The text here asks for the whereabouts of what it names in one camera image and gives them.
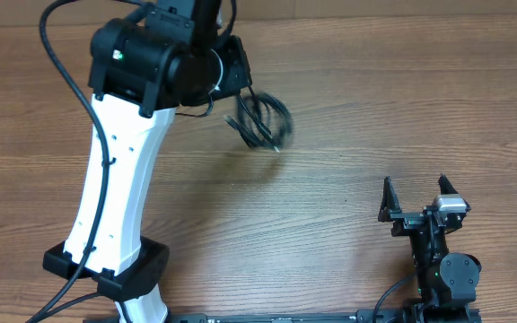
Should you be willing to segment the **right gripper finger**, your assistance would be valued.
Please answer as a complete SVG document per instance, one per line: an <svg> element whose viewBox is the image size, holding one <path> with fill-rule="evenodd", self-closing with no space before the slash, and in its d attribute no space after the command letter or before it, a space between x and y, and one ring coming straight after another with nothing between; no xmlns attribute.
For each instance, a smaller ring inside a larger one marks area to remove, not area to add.
<svg viewBox="0 0 517 323"><path fill-rule="evenodd" d="M454 186L451 184L449 179L442 174L440 178L438 179L438 185L440 188L440 192L442 195L457 195L458 191L454 188Z"/></svg>
<svg viewBox="0 0 517 323"><path fill-rule="evenodd" d="M381 207L378 214L378 221L381 223L394 222L401 214L401 207L390 177L383 182Z"/></svg>

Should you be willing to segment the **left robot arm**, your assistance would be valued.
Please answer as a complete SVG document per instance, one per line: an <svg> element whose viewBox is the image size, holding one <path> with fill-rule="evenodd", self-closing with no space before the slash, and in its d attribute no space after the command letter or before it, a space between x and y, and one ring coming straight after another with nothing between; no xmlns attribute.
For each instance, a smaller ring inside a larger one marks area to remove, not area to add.
<svg viewBox="0 0 517 323"><path fill-rule="evenodd" d="M179 106L212 106L251 83L241 40L218 1L136 2L91 41L92 145L66 240L44 268L68 284L90 277L120 322L166 322L159 282L169 250L141 233L153 167Z"/></svg>

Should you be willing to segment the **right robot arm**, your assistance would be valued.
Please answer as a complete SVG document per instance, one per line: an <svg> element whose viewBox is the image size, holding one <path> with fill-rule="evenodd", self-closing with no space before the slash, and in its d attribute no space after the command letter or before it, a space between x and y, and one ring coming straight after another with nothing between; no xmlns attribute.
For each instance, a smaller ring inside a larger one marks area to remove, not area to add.
<svg viewBox="0 0 517 323"><path fill-rule="evenodd" d="M377 301L373 322L479 322L469 305L477 298L482 266L464 253L451 253L446 236L462 228L471 210L445 175L438 179L440 194L430 205L405 213L391 178L384 179L378 221L391 223L391 235L409 238L415 273L396 282ZM399 310L382 310L386 298L415 279L419 296L403 302Z"/></svg>

